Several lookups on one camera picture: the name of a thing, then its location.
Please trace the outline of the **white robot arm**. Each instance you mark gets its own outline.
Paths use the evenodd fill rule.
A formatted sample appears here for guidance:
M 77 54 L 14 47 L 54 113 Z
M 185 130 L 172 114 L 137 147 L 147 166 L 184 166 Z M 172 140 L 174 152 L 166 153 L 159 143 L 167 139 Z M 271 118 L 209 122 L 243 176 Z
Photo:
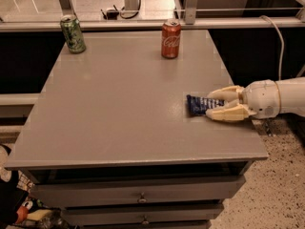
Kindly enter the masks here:
M 249 117 L 265 119 L 279 114 L 305 116 L 305 77 L 255 81 L 210 92 L 208 98 L 224 100 L 225 105 L 206 111 L 217 121 L 240 121 Z

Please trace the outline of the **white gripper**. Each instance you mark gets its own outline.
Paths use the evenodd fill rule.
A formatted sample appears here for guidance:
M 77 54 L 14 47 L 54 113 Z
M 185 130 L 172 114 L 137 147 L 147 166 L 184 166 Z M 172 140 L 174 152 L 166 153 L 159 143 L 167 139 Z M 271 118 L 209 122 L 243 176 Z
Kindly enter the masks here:
M 255 81 L 246 88 L 238 85 L 221 88 L 208 93 L 207 97 L 228 102 L 206 111 L 206 116 L 215 121 L 264 119 L 276 117 L 280 111 L 279 89 L 272 80 Z

